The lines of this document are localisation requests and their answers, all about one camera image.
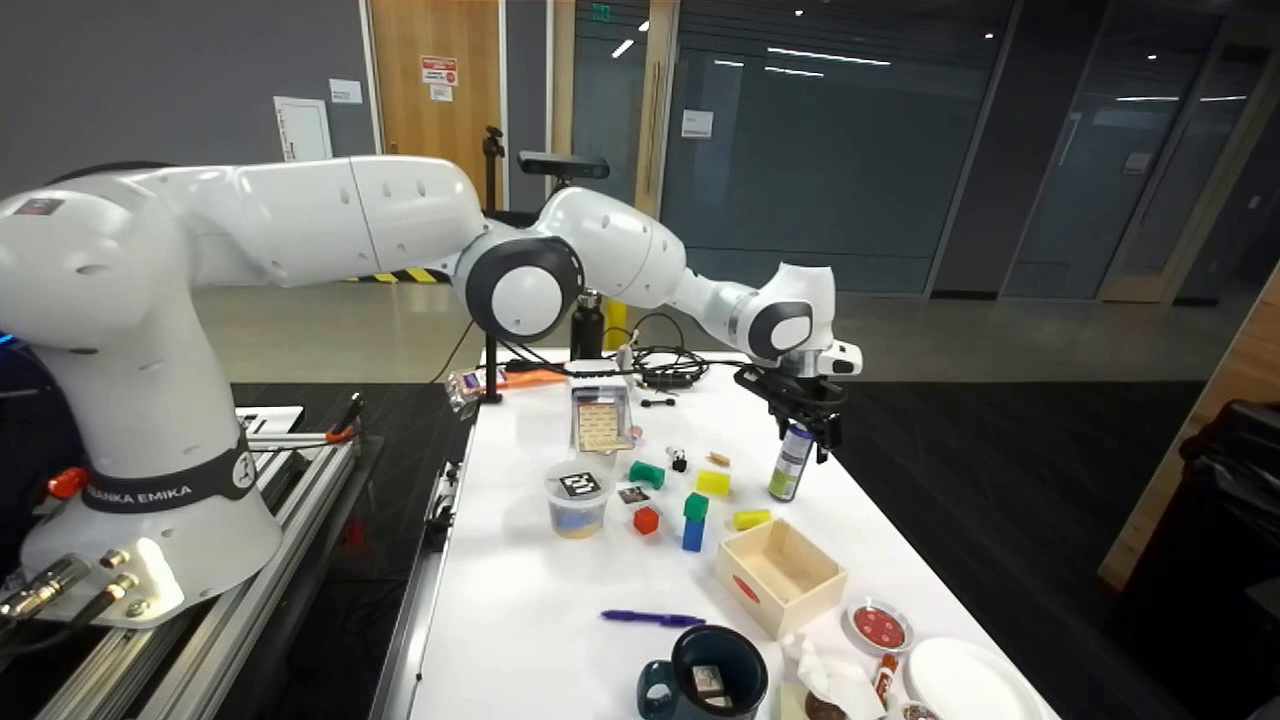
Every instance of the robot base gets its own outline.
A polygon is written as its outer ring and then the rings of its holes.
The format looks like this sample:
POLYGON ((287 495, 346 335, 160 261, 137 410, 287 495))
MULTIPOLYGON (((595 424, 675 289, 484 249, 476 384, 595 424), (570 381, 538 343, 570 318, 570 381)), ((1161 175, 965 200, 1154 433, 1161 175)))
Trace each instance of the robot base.
POLYGON ((78 556, 90 574, 65 589, 39 618, 71 618, 107 580, 128 574, 132 589, 92 624, 156 628, 170 617, 212 600, 256 574, 280 546, 280 522, 249 490, 240 501, 210 495, 172 512, 96 512, 82 495, 24 541, 24 574, 45 570, 62 556, 78 556))

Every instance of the wooden box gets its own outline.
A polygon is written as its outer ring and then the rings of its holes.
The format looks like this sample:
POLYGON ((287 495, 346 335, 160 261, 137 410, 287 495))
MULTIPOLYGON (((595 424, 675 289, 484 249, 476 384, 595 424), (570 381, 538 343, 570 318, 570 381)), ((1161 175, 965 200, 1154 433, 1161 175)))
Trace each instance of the wooden box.
POLYGON ((847 580, 847 570, 790 521, 730 534, 717 570, 775 641, 841 606, 847 580))

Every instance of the white tabletop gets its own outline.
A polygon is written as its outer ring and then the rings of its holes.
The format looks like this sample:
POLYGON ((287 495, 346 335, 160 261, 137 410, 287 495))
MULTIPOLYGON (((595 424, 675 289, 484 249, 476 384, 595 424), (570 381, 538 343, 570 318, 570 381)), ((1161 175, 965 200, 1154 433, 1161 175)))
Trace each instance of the white tabletop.
MULTIPOLYGON (((807 462, 797 505, 767 501, 764 482, 781 451, 775 421, 764 399, 731 384, 731 369, 712 369, 694 393, 681 393, 675 406, 636 406, 631 421, 644 429, 636 456, 723 451, 735 482, 731 508, 771 508, 838 556, 847 569, 847 605, 877 594, 898 605, 918 634, 959 634, 987 649, 1021 689, 1027 716, 1052 716, 841 458, 807 462)), ((712 574, 730 505, 712 505, 709 541, 695 556, 681 552, 675 541, 689 481, 672 472, 658 495, 670 508, 672 534, 642 541, 613 490, 595 541, 559 541, 550 521, 543 472, 573 456, 565 384, 520 387, 480 410, 458 528, 433 582, 433 617, 423 617, 411 716, 636 716, 642 668, 670 660, 681 633, 603 624, 601 606, 694 612, 742 628, 764 652, 775 689, 781 642, 712 574)), ((877 654, 841 633, 838 612, 804 624, 804 634, 847 677, 877 668, 877 654)))

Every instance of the marker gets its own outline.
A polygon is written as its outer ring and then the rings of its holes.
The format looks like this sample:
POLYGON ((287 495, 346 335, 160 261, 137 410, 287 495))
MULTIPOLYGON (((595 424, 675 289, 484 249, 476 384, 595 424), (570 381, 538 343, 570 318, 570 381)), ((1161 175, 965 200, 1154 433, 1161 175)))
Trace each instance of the marker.
POLYGON ((681 617, 681 612, 631 612, 631 606, 603 606, 601 618, 613 624, 660 624, 660 628, 695 628, 709 624, 699 617, 681 617))

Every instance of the gray floor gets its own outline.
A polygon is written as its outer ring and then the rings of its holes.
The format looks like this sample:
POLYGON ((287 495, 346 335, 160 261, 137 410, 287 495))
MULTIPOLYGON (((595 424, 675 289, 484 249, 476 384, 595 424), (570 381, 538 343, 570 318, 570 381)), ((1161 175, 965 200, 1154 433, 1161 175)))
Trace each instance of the gray floor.
MULTIPOLYGON (((215 289, 198 308, 236 384, 429 384, 470 328, 453 290, 423 283, 215 289)), ((863 347, 869 381, 1203 381, 1243 312, 1248 300, 1143 308, 841 294, 838 331, 863 347)), ((480 331, 470 331, 449 369, 476 352, 480 331)))

